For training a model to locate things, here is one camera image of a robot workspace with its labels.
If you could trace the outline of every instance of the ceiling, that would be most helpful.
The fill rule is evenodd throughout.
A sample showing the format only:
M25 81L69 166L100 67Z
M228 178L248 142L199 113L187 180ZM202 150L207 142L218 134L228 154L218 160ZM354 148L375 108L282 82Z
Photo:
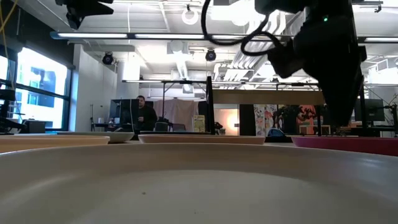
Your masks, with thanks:
M188 25L182 20L182 12L186 9L186 4L189 4L191 10L197 11L198 15L200 15L202 6L201 0L118 0L117 2L120 3L110 5L110 7L114 9L113 15L87 17L79 28L79 32L201 33L199 21L193 25ZM67 13L66 7L56 5L55 0L19 0L18 5L57 31L72 31L65 17ZM396 25L398 24L398 1L384 0L383 9L379 13L374 13L373 10L375 8L374 6L356 6L354 8L357 34L389 37L398 36L398 26ZM213 8L210 7L210 11L207 15L209 32L214 34L245 34L248 31L248 25L236 26L231 21L212 20L210 16L212 11ZM232 17L234 15L237 17L242 17L244 15L242 9L239 8L230 13ZM187 17L192 17L192 12L188 12L187 14ZM135 46L144 61L141 65L141 73L146 78L150 78L156 74L170 74L171 70L177 69L175 61L166 54L168 42L169 40L83 40L83 42L80 43L86 45L85 50L89 54L99 59L105 51L108 51L107 46ZM217 63L237 62L238 57L242 57L239 46L220 47L214 46L207 41L187 42L189 45L189 52L192 55L192 58L186 61L188 70L208 70L213 72ZM387 57L398 55L398 44L372 44L366 47L369 58L374 59L375 56ZM217 60L215 62L207 62L205 60L205 53L209 48L214 48L217 53ZM119 61L123 61L127 59L127 52L115 52L114 56ZM267 66L266 58L247 57L245 60L253 62L250 63L250 66L242 67L247 69L247 74L251 70L255 70L255 73L252 72L251 76L248 77L252 82L265 82L275 77L273 74L267 74L270 70L264 68ZM246 75L239 76L234 74L232 77L237 79L238 77L246 77ZM286 81L302 82L303 80L308 80L308 77L305 73L298 72L295 74L295 77Z

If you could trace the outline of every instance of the plate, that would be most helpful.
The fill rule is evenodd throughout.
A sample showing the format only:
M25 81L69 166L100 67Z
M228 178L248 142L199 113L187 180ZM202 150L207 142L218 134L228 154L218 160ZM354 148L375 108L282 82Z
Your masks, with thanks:
M214 136L194 134L140 134L142 143L225 143L263 145L265 137L258 136Z
M0 223L396 223L398 158L236 144L0 156Z
M109 143L124 143L130 141L134 136L134 133L114 133L114 132L69 132L69 131L59 131L57 134L61 135L80 135L80 136L108 136L111 138Z
M298 147L398 156L397 138L292 137Z
M0 136L0 152L62 146L92 146L109 142L106 136L59 136L55 134L22 134Z

